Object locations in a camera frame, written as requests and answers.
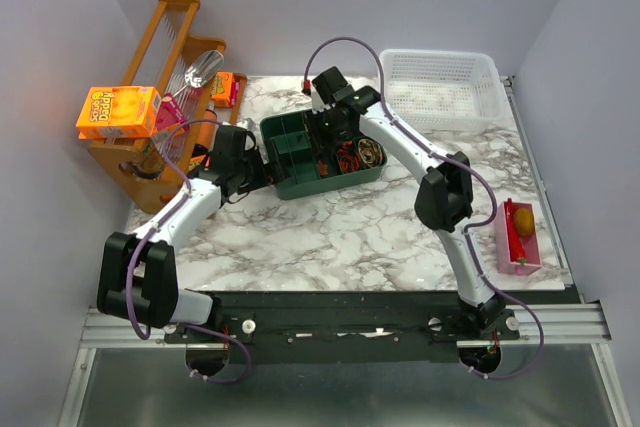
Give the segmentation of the green divided organizer tray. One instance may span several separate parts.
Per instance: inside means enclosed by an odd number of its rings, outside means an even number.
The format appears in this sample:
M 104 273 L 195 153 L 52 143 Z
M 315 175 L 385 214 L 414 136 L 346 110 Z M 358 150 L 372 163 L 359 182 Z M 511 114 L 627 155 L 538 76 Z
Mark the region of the green divided organizer tray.
M 367 168 L 361 162 L 361 169 L 358 172 L 347 174 L 340 173 L 336 149 L 329 147 L 334 174 L 322 178 L 318 174 L 308 137 L 311 114 L 310 109 L 295 111 L 267 117 L 260 123 L 262 139 L 271 138 L 275 146 L 275 159 L 270 161 L 280 162 L 285 169 L 285 180 L 276 185 L 280 199 L 293 200 L 321 194 L 373 182 L 380 177 L 387 163 L 387 155 L 378 143 L 385 154 L 384 163 L 376 168 Z M 362 137 L 367 136 L 359 132 L 354 138 L 356 149 L 357 142 Z

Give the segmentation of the black orange floral tie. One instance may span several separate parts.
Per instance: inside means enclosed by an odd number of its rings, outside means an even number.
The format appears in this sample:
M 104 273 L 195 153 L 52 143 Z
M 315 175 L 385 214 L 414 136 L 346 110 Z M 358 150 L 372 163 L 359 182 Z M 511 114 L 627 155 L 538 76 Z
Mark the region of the black orange floral tie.
M 332 162 L 328 158 L 324 158 L 324 157 L 317 158 L 316 168 L 317 168 L 318 174 L 322 178 L 329 177 L 334 174 L 334 168 L 333 168 Z

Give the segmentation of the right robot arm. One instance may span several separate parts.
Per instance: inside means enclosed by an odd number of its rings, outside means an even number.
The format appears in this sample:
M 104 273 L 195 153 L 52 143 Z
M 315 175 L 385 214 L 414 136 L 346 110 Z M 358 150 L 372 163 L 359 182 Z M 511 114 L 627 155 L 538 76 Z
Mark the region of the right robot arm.
M 435 232 L 455 274 L 460 326 L 480 339 L 496 327 L 505 301 L 489 285 L 470 229 L 472 169 L 462 152 L 449 154 L 410 127 L 370 86 L 354 89 L 336 67 L 304 79 L 302 92 L 316 99 L 313 112 L 334 135 L 359 131 L 393 155 L 419 184 L 414 211 Z

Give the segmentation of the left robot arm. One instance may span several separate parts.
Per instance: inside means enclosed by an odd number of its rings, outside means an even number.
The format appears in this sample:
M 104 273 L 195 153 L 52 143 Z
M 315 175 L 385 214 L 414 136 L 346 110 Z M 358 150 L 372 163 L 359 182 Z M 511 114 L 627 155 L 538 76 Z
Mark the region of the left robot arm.
M 127 319 L 141 338 L 152 328 L 187 324 L 201 342 L 222 327 L 211 295 L 178 286 L 176 254 L 209 216 L 234 196 L 276 185 L 286 168 L 275 154 L 263 159 L 254 134 L 223 125 L 213 149 L 189 173 L 176 196 L 130 234 L 115 232 L 104 245 L 98 310 Z

